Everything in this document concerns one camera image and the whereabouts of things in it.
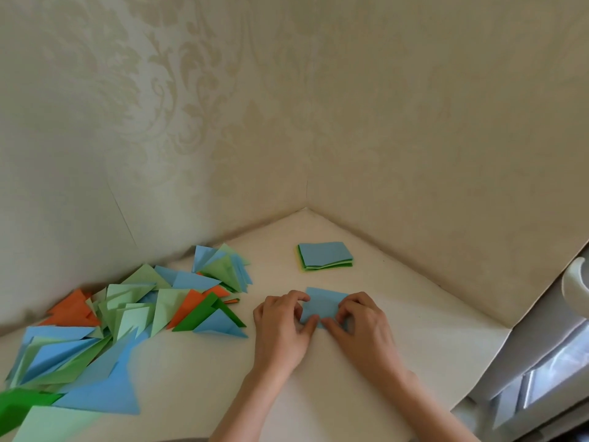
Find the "wall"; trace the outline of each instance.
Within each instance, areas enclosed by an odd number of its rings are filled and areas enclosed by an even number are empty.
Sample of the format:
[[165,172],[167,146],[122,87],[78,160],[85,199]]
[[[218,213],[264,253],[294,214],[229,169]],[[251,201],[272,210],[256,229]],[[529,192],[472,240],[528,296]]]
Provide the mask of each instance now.
[[511,327],[587,239],[588,33],[589,0],[0,0],[0,325],[308,204]]
[[81,283],[305,206],[292,53],[309,41],[283,10],[0,0],[0,332]]
[[512,327],[589,235],[589,0],[321,1],[311,208]]

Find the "forearm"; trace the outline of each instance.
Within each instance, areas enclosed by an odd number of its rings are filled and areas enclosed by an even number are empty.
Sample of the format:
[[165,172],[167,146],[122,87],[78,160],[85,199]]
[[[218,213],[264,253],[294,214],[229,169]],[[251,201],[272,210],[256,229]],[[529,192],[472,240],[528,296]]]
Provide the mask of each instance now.
[[433,399],[413,372],[391,375],[381,390],[420,442],[478,442],[460,420]]
[[285,380],[265,370],[254,369],[247,374],[209,442],[257,442]]

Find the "left hand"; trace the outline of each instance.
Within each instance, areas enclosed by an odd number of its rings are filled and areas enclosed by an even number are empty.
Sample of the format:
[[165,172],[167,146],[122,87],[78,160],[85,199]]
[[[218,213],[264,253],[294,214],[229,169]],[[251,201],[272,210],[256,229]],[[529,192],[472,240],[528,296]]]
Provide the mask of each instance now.
[[267,297],[254,310],[256,354],[254,370],[278,375],[284,381],[302,361],[319,315],[309,318],[304,327],[299,323],[303,308],[298,302],[311,298],[298,290],[281,297]]

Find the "hand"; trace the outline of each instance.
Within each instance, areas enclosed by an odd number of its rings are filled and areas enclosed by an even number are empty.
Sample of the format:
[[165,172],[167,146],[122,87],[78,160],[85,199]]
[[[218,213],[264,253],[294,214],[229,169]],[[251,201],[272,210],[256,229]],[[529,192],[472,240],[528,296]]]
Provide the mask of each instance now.
[[[347,333],[337,323],[343,325],[350,315],[354,323],[351,333]],[[331,318],[321,322],[344,355],[374,386],[380,388],[391,377],[402,379],[406,375],[387,317],[366,293],[347,296],[339,303],[335,319],[337,322]]]
[[299,322],[303,308],[298,302],[309,299],[306,293],[291,290],[281,297],[267,297],[255,308],[254,371],[270,372],[285,381],[295,370],[319,323],[318,315],[311,316],[304,327]]

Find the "table surface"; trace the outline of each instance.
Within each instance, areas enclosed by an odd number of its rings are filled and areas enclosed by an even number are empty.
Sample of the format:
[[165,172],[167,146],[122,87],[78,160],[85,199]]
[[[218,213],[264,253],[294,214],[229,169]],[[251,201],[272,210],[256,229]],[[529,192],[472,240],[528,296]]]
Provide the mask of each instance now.
[[[354,267],[303,272],[295,247],[344,242]],[[389,319],[401,355],[443,405],[451,409],[476,384],[509,329],[440,289],[362,239],[309,210],[228,242],[252,264],[254,285],[232,310],[249,339],[163,331],[135,349],[129,369],[141,414],[105,414],[72,442],[155,442],[207,437],[252,366],[252,311],[267,295],[319,287],[364,290]],[[169,267],[190,271],[192,257]],[[0,375],[7,375],[23,331],[0,338]],[[10,442],[16,431],[0,437]],[[348,364],[324,329],[279,395],[261,441],[357,440],[406,442],[411,431]]]

